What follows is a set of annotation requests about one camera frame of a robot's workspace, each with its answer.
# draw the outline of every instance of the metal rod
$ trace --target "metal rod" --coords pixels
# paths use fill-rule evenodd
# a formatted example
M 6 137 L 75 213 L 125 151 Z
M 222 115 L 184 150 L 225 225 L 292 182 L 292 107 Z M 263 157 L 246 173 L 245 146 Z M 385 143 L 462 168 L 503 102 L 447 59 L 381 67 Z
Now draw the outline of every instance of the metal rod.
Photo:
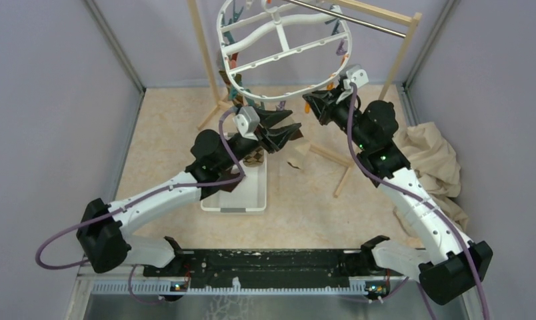
M 439 18 L 436 20 L 435 25 L 433 26 L 433 30 L 431 30 L 431 33 L 429 34 L 427 41 L 425 42 L 423 48 L 421 49 L 421 52 L 419 52 L 419 55 L 417 56 L 417 59 L 415 60 L 411 70 L 409 71 L 407 80 L 403 84 L 407 90 L 409 90 L 409 88 L 412 86 L 413 81 L 415 80 L 415 77 L 420 72 L 429 54 L 432 52 L 433 47 L 435 46 L 436 42 L 439 40 L 439 37 L 441 36 L 445 28 L 445 25 L 447 24 L 447 21 L 449 20 L 450 16 L 454 13 L 458 4 L 460 4 L 460 0 L 447 0 L 447 2 L 445 3 L 445 6 Z
M 113 30 L 107 23 L 107 20 L 105 20 L 105 17 L 103 16 L 103 13 L 99 9 L 99 6 L 95 2 L 95 0 L 82 0 L 83 4 L 89 11 L 91 17 L 97 24 L 103 38 L 105 38 L 105 41 L 110 46 L 113 54 L 115 54 L 117 60 L 119 61 L 119 64 L 127 74 L 127 76 L 131 79 L 134 86 L 138 89 L 140 94 L 143 94 L 146 90 L 144 84 L 141 81 L 141 78 L 137 74 L 135 68 L 133 67 L 133 64 L 125 54 L 125 51 L 119 44 L 119 41 L 117 40 L 117 37 L 115 36 Z
M 320 7 L 316 6 L 316 5 L 301 2 L 301 1 L 298 1 L 298 0 L 284 0 L 284 1 L 289 2 L 289 3 L 293 3 L 294 5 L 298 5 L 300 7 L 305 7 L 305 8 L 311 9 L 311 10 L 315 10 L 315 11 L 318 11 L 318 12 L 321 12 L 321 13 L 325 13 L 327 15 L 330 15 L 330 16 L 333 16 L 333 17 L 348 21 L 348 22 L 356 23 L 357 25 L 362 25 L 362 26 L 370 28 L 370 29 L 374 29 L 374 30 L 378 30 L 378 31 L 381 31 L 381 32 L 384 32 L 384 33 L 388 33 L 388 34 L 394 35 L 396 37 L 405 38 L 404 33 L 398 32 L 396 30 L 380 27 L 379 25 L 375 25 L 375 24 L 370 23 L 370 22 L 366 22 L 366 21 L 362 21 L 362 20 L 358 20 L 358 19 L 349 17 L 348 15 L 343 15 L 343 14 L 340 14 L 340 13 L 336 13 L 334 11 L 323 9 L 323 8 L 320 8 Z

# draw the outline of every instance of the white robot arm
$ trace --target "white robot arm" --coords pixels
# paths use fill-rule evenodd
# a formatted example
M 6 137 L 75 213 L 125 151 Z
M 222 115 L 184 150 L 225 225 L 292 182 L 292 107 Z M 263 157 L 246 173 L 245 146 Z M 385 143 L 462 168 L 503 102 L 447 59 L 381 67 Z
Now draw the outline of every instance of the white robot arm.
M 394 202 L 425 247 L 416 250 L 379 236 L 362 245 L 361 252 L 370 269 L 392 269 L 406 275 L 420 282 L 432 300 L 444 305 L 474 286 L 476 275 L 468 257 L 481 281 L 493 252 L 486 242 L 474 243 L 454 224 L 449 226 L 452 222 L 422 188 L 411 164 L 392 141 L 398 129 L 393 104 L 373 101 L 364 112 L 351 110 L 353 87 L 362 87 L 368 78 L 358 65 L 345 70 L 337 88 L 314 91 L 303 98 L 320 124 L 334 122 L 342 131 L 350 131 L 351 142 L 361 150 L 357 155 L 351 150 L 361 170 Z
M 195 161 L 184 172 L 128 199 L 108 205 L 101 199 L 90 202 L 82 223 L 108 216 L 96 223 L 87 222 L 88 225 L 80 227 L 76 234 L 94 271 L 104 273 L 121 264 L 180 268 L 180 259 L 175 258 L 177 250 L 181 249 L 172 238 L 152 239 L 133 235 L 133 232 L 178 207 L 198 202 L 224 187 L 236 187 L 240 179 L 227 180 L 235 175 L 231 173 L 235 160 L 240 161 L 259 148 L 269 153 L 279 151 L 301 124 L 271 128 L 290 114 L 290 110 L 265 111 L 251 106 L 240 107 L 233 118 L 238 133 L 227 141 L 232 155 L 217 132 L 204 130 L 198 134 L 191 148 Z

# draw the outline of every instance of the towel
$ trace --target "towel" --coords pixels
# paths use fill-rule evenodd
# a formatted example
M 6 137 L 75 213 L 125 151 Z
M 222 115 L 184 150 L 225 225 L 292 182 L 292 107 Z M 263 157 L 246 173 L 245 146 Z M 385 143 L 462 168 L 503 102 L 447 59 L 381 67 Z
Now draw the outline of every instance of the towel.
M 457 162 L 455 150 L 443 138 L 437 126 L 428 122 L 415 127 L 400 128 L 394 134 L 393 141 L 409 160 L 419 182 L 434 202 L 460 230 L 466 231 L 468 215 L 450 199 L 461 192 L 461 166 Z M 417 237 L 397 208 L 394 209 L 394 214 L 405 232 Z

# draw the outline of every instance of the white container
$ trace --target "white container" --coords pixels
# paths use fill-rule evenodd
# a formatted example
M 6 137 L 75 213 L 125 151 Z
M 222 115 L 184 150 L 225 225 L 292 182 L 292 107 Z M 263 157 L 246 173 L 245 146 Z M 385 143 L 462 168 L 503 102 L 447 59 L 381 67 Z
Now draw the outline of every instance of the white container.
M 228 214 L 260 214 L 266 209 L 267 200 L 267 156 L 264 151 L 264 163 L 257 167 L 247 167 L 245 178 L 233 192 L 219 191 L 201 201 L 201 209 Z

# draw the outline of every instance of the gray wall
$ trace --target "gray wall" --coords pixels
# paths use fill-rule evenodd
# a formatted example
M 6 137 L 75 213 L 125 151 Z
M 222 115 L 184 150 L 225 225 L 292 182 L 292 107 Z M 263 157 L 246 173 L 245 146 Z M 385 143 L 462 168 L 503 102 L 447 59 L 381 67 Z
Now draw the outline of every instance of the gray wall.
M 536 319 L 536 0 L 462 1 L 411 94 L 462 164 L 495 319 Z
M 96 2 L 147 87 L 208 85 L 185 0 L 96 0 Z M 197 2 L 209 50 L 213 55 L 219 48 L 215 23 L 225 0 L 197 0 Z M 364 2 L 408 16 L 422 12 L 423 19 L 397 76 L 398 81 L 405 80 L 446 0 Z M 244 3 L 244 0 L 237 0 L 237 3 Z M 259 0 L 256 0 L 254 5 L 259 7 Z M 370 22 L 405 30 L 403 26 L 388 24 L 386 21 L 354 11 L 343 11 Z M 327 28 L 304 26 L 286 28 L 286 31 L 291 43 L 300 44 L 314 41 L 316 39 L 314 37 L 329 36 L 332 28 L 332 25 Z M 354 38 L 354 56 L 351 62 L 362 64 L 371 82 L 384 82 L 402 40 L 354 24 L 350 24 L 350 28 Z M 250 29 L 245 31 L 241 35 L 251 32 Z M 244 73 L 244 84 L 312 84 L 316 80 L 324 79 L 330 72 L 336 71 L 340 63 L 340 58 L 334 54 L 336 47 L 333 45 L 325 47 L 327 50 L 306 51 L 289 59 L 282 59 L 278 64 L 270 63 L 265 68 L 259 67 Z M 246 59 L 247 56 L 265 57 L 276 53 L 275 48 L 281 49 L 274 34 L 273 37 L 267 36 L 244 51 L 239 60 Z
M 80 0 L 0 0 L 0 319 L 62 319 L 77 270 L 36 248 L 109 200 L 138 92 Z M 49 263 L 77 261 L 73 236 Z

